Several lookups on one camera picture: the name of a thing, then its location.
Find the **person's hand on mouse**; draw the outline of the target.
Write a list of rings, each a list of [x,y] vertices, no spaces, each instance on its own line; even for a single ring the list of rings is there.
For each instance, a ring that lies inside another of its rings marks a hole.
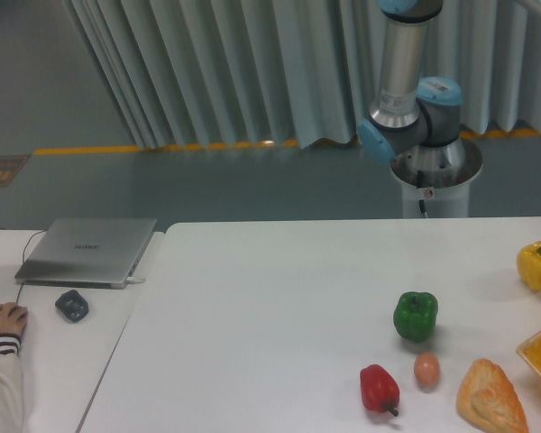
[[[26,307],[22,307],[14,302],[0,304],[0,336],[15,336],[20,338],[21,325],[19,317],[26,309]]]

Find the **white striped sleeve forearm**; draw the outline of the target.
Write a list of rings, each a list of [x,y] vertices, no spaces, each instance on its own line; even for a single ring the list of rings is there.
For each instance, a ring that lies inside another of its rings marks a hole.
[[[0,334],[0,432],[23,430],[23,370],[20,337]]]

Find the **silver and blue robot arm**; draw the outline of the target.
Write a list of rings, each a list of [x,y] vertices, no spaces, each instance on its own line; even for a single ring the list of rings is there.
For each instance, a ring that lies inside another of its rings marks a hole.
[[[386,34],[362,146],[389,162],[524,121],[541,131],[541,1],[380,1]]]

